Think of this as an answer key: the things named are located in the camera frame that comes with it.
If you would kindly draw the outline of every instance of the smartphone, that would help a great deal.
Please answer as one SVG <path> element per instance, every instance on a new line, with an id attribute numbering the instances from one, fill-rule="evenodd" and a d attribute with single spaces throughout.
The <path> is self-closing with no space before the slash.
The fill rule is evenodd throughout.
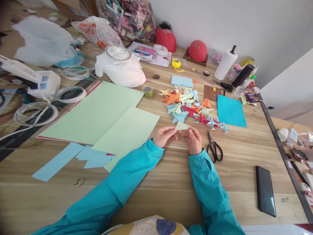
<path id="1" fill-rule="evenodd" d="M 258 208 L 261 212 L 276 217 L 271 172 L 257 166 Z"/>

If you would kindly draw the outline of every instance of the black bottle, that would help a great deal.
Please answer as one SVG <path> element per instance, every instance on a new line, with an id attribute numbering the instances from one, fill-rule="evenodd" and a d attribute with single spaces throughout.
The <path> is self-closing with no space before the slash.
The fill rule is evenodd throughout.
<path id="1" fill-rule="evenodd" d="M 234 87 L 240 86 L 245 81 L 245 79 L 252 73 L 253 70 L 254 66 L 251 64 L 247 64 L 231 84 Z"/>

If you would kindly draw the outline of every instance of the scissors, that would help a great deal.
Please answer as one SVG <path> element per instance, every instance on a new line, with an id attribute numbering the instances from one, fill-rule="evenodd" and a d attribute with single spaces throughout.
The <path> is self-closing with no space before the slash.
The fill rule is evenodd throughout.
<path id="1" fill-rule="evenodd" d="M 214 82 L 216 82 L 217 84 L 219 84 L 221 87 L 223 87 L 225 90 L 227 90 L 228 92 L 232 92 L 232 90 L 233 90 L 233 86 L 232 85 L 230 85 L 230 84 L 228 84 L 228 83 L 225 83 L 225 82 L 217 82 L 217 81 L 214 81 Z"/>
<path id="2" fill-rule="evenodd" d="M 206 149 L 206 152 L 209 154 L 209 147 L 210 147 L 210 149 L 211 149 L 211 151 L 213 153 L 213 156 L 214 156 L 213 163 L 215 163 L 216 161 L 221 162 L 223 160 L 223 151 L 222 151 L 221 147 L 215 141 L 213 141 L 212 136 L 211 136 L 209 131 L 208 131 L 208 133 L 209 133 L 210 143 L 208 145 L 208 148 Z M 216 146 L 219 148 L 219 150 L 221 152 L 221 158 L 220 159 L 217 156 Z"/>

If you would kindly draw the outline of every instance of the wall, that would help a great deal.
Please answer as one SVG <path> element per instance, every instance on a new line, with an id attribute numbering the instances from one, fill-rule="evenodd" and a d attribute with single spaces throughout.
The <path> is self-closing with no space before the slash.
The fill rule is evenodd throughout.
<path id="1" fill-rule="evenodd" d="M 260 65 L 256 74 L 260 88 L 312 48 L 313 40 L 305 45 L 300 43 L 301 49 L 286 53 L 307 27 L 313 25 L 311 0 L 150 2 L 156 20 L 166 20 L 172 25 L 178 46 L 187 48 L 193 40 L 199 39 L 208 48 L 223 51 L 237 45 L 239 63 L 247 55 L 253 56 L 255 64 Z M 285 60 L 275 66 L 282 54 Z"/>
<path id="2" fill-rule="evenodd" d="M 272 117 L 313 126 L 313 49 L 285 69 L 261 89 L 261 95 Z"/>

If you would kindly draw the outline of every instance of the teal sleeve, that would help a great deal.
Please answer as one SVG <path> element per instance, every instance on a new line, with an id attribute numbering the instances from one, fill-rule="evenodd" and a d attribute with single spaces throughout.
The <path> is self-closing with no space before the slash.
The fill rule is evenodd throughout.
<path id="1" fill-rule="evenodd" d="M 202 149 L 200 154 L 189 156 L 189 164 L 204 220 L 204 228 L 194 225 L 189 228 L 189 233 L 191 235 L 245 234 L 231 209 L 229 196 L 207 152 Z"/>
<path id="2" fill-rule="evenodd" d="M 109 220 L 125 205 L 147 172 L 159 162 L 163 152 L 164 149 L 156 146 L 152 139 L 148 140 L 119 160 L 110 175 L 73 204 L 58 222 L 34 234 L 103 233 L 108 229 Z"/>

